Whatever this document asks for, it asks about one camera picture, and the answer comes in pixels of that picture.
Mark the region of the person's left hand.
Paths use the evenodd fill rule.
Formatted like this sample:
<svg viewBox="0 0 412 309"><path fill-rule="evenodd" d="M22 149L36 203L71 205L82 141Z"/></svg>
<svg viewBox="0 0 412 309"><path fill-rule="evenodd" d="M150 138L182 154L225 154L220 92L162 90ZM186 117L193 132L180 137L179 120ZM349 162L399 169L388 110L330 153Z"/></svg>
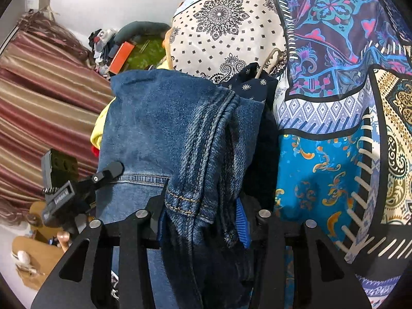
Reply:
<svg viewBox="0 0 412 309"><path fill-rule="evenodd" d="M71 234L68 231L59 231L57 233L57 240L64 253L69 249L72 243Z"/></svg>

